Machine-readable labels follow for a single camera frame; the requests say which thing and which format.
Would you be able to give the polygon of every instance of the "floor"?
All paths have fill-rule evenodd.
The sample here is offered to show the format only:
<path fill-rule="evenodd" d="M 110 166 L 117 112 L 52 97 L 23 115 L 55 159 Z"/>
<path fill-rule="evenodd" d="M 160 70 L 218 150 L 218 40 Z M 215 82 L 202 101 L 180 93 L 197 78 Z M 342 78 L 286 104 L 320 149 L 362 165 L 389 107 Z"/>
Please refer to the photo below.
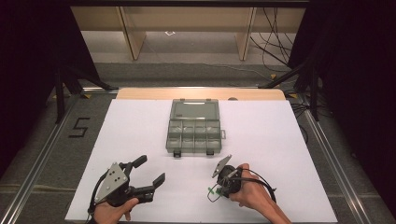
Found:
<path fill-rule="evenodd" d="M 287 70 L 281 62 L 287 60 L 287 55 L 282 54 L 276 46 L 267 45 L 266 49 L 280 60 L 267 53 L 262 56 L 262 51 L 251 43 L 247 59 L 240 61 L 234 36 L 229 33 L 148 33 L 137 61 L 131 60 L 122 33 L 83 32 L 83 35 L 98 71 L 103 71 L 109 64 L 182 63 L 211 68 L 227 66 L 234 72 L 243 67 L 246 72 L 245 66 L 256 68 L 265 64 L 272 70 L 248 72 L 262 73 L 266 78 L 271 78 L 271 75 L 284 73 L 274 71 L 279 67 Z M 263 47 L 268 36 L 253 34 L 253 39 Z M 271 37 L 270 41 L 278 45 L 277 39 L 273 35 Z M 292 48 L 293 34 L 280 34 L 279 39 L 284 48 Z M 84 86 L 90 87 L 91 84 L 84 83 Z M 290 86 L 292 80 L 280 88 L 289 90 Z M 84 97 L 67 96 L 67 119 L 55 125 L 56 102 L 54 94 L 49 96 L 47 108 L 35 131 L 0 180 L 0 214 L 8 211 L 7 208 L 15 202 L 20 187 L 31 183 L 29 197 L 21 202 L 22 206 L 16 206 L 22 208 L 15 214 L 16 223 L 67 223 L 64 221 L 67 208 L 91 155 L 106 109 L 115 97 L 116 93 L 111 92 L 92 92 Z M 309 94 L 303 94 L 288 100 L 292 104 L 302 104 L 306 103 L 308 97 Z M 308 149 L 339 223 L 396 223 L 359 162 L 351 155 L 347 140 L 332 118 L 331 111 L 325 107 L 325 99 L 320 97 L 319 104 L 323 105 L 319 108 L 320 122 L 312 122 L 310 113 L 299 106 L 294 110 L 297 121 L 306 130 L 303 136 L 309 137 Z M 70 135 L 82 134 L 81 130 L 74 129 L 76 120 L 87 117 L 90 119 L 83 119 L 79 125 L 89 127 L 89 131 L 85 132 L 83 138 L 71 138 Z M 57 137 L 51 138 L 54 133 L 58 134 Z M 43 155 L 43 151 L 49 151 L 49 154 Z M 36 158 L 42 158 L 43 164 L 37 165 Z M 356 208 L 353 207 L 355 203 L 361 204 Z"/>

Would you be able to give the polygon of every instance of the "table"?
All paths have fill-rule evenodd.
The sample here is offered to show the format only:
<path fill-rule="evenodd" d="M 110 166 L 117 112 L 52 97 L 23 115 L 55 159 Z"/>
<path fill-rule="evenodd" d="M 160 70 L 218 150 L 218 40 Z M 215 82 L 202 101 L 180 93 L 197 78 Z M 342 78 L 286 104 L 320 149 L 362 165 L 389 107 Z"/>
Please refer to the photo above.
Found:
<path fill-rule="evenodd" d="M 195 99 L 219 98 L 221 129 L 225 130 L 227 138 L 223 140 L 221 152 L 212 157 L 183 154 L 181 159 L 175 159 L 165 149 L 171 99 L 190 97 L 193 93 L 200 93 L 194 95 Z M 86 219 L 93 187 L 113 161 L 133 161 L 144 154 L 148 161 L 132 170 L 130 184 L 135 187 L 150 185 L 163 172 L 166 180 L 156 190 L 154 202 L 134 208 L 134 221 L 263 223 L 265 220 L 260 214 L 240 208 L 226 198 L 215 203 L 206 198 L 208 187 L 216 182 L 211 175 L 217 162 L 233 154 L 229 164 L 237 166 L 248 162 L 252 170 L 277 188 L 277 202 L 292 222 L 336 222 L 290 104 L 282 96 L 279 90 L 257 89 L 120 90 L 108 109 L 65 219 L 75 222 Z M 228 101 L 230 97 L 240 100 Z"/>

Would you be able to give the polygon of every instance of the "green compartment box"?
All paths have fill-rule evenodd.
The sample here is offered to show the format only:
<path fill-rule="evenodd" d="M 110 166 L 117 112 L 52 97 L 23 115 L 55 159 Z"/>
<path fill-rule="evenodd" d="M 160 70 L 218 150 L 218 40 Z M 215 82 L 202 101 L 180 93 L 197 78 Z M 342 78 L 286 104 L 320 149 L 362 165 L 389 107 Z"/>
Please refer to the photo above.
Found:
<path fill-rule="evenodd" d="M 219 101 L 174 100 L 166 138 L 166 149 L 174 157 L 183 152 L 214 155 L 221 151 Z"/>

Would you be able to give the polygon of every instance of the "gray carpet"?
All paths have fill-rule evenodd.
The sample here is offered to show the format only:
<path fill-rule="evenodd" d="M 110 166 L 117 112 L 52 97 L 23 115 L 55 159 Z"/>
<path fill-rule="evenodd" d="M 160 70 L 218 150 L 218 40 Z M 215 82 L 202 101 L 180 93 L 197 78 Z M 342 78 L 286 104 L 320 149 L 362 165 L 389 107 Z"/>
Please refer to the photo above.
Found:
<path fill-rule="evenodd" d="M 230 68 L 183 63 L 99 63 L 96 67 L 104 82 L 120 87 L 246 87 L 265 84 L 269 81 L 270 75 L 275 73 L 260 65 L 234 65 L 233 68 Z M 271 68 L 286 70 L 282 66 Z M 93 86 L 87 81 L 81 82 L 83 86 Z M 283 90 L 290 90 L 291 87 L 292 83 L 281 85 Z M 97 93 L 90 98 L 81 97 L 78 99 L 17 223 L 66 223 L 64 217 L 68 206 L 73 199 L 75 189 L 91 155 L 109 104 L 115 97 L 116 94 Z M 292 103 L 297 103 L 295 99 L 289 100 Z M 82 120 L 79 124 L 87 127 L 87 132 L 85 132 L 84 137 L 70 138 L 70 135 L 81 134 L 80 131 L 73 129 L 78 118 L 90 118 Z M 319 109 L 319 119 L 319 123 L 324 129 L 337 158 L 345 168 L 349 180 L 361 197 L 373 223 L 396 223 L 361 169 L 359 162 L 351 156 L 342 131 L 326 107 Z M 35 158 L 50 135 L 55 120 L 56 102 L 55 99 L 50 97 L 48 106 L 43 110 L 41 119 L 26 146 L 19 152 L 0 180 L 0 213 L 6 210 L 7 204 L 11 202 L 18 189 L 18 185 L 28 175 Z M 307 131 L 309 152 L 339 223 L 356 223 L 319 147 L 318 140 L 310 129 L 306 116 L 301 115 L 297 120 Z"/>

